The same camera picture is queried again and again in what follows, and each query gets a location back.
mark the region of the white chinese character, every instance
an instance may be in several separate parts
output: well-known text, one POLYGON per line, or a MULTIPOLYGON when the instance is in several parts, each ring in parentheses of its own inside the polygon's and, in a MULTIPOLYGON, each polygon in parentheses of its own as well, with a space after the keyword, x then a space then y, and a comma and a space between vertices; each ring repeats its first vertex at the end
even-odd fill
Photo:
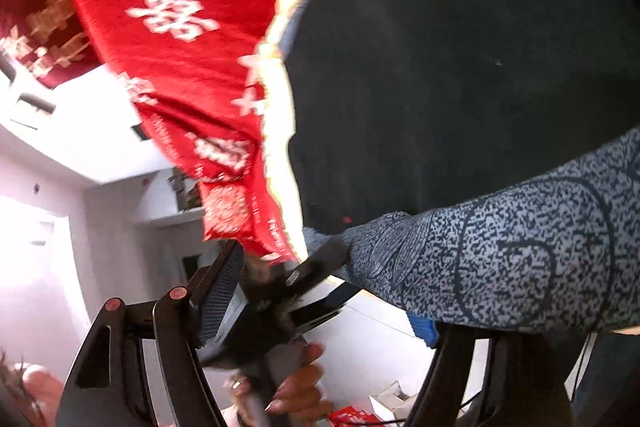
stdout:
POLYGON ((33 62, 29 61, 25 64, 25 67, 36 78, 44 78, 49 74, 49 71, 56 65, 56 61, 47 55, 48 49, 44 46, 39 47, 35 53, 38 58, 33 62))
POLYGON ((25 35, 20 36, 18 26, 14 26, 9 31, 9 36, 0 39, 0 48, 4 49, 4 52, 11 58, 19 60, 33 53, 33 48, 28 42, 28 37, 25 35))
POLYGON ((66 29, 66 21, 75 13, 71 0, 47 0, 44 10, 27 15, 30 35, 35 35, 40 42, 47 42, 55 30, 66 29))
POLYGON ((129 8, 130 17, 145 17, 145 25, 152 33, 171 32, 174 39, 194 41, 203 28, 213 31, 220 25, 213 19, 193 15, 203 9, 200 0, 145 0, 146 8, 129 8))
POLYGON ((195 152, 200 158, 206 158, 233 169, 241 171, 249 158, 249 142, 238 140, 224 140, 222 138, 209 138, 203 140, 196 138, 195 152))
POLYGON ((148 103, 148 105, 156 105, 158 103, 158 100, 149 96, 156 92, 156 88, 149 80, 136 76, 129 78, 127 73, 122 73, 118 79, 124 84, 132 102, 148 103))
POLYGON ((246 116, 253 111, 258 116, 264 114, 264 100, 255 100, 255 87, 247 87, 242 94, 242 98, 232 100, 233 105, 240 108, 240 116, 246 116))
POLYGON ((63 68, 68 68, 72 62, 77 62, 84 58, 81 52, 89 47, 89 42, 82 42, 85 38, 85 32, 77 33, 62 46, 52 46, 49 49, 49 53, 56 59, 56 64, 60 64, 63 68))
POLYGON ((255 86, 258 83, 258 55, 243 55, 238 58, 238 64, 240 64, 243 68, 247 68, 249 73, 246 76, 245 86, 255 86))

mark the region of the hand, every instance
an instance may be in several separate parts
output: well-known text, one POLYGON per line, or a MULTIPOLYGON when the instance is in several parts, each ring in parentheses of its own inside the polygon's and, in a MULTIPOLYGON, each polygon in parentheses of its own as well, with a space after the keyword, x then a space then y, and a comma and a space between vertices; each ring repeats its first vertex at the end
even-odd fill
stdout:
POLYGON ((41 365, 19 364, 16 369, 23 371, 22 385, 38 407, 38 414, 34 417, 33 409, 26 413, 31 424, 54 427, 64 385, 41 365))
MULTIPOLYGON (((293 418, 312 424, 315 420, 324 418, 334 409, 334 404, 323 400, 320 390, 316 387, 324 371, 320 365, 313 362, 323 353, 324 347, 320 344, 305 346, 304 365, 281 384, 273 396, 273 401, 266 409, 267 413, 288 413, 293 418)), ((242 375, 238 375, 228 381, 226 386, 230 390, 232 400, 235 407, 238 408, 242 420, 252 426, 252 419, 243 403, 243 398, 251 390, 249 381, 242 375)))

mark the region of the patterned sleeve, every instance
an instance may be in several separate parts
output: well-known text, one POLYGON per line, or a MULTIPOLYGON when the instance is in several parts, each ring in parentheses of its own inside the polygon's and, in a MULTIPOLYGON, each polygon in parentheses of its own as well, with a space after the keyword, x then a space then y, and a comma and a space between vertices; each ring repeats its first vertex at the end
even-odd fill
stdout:
MULTIPOLYGON (((305 230, 310 250, 324 241, 305 230)), ((438 321, 527 332, 640 324, 640 126, 450 208, 348 229, 337 275, 438 321)))

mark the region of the black fabric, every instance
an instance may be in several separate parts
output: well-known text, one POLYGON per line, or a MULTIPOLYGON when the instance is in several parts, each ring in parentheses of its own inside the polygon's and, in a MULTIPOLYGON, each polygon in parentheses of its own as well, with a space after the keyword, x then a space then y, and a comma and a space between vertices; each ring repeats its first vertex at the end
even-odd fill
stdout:
POLYGON ((578 331, 551 331, 545 333, 551 349, 552 365, 560 381, 566 381, 582 353, 587 335, 578 331))
POLYGON ((305 226, 553 169, 640 122, 633 0, 311 0, 286 60, 305 226))
POLYGON ((638 425, 640 336, 601 333, 573 405, 577 427, 638 425))

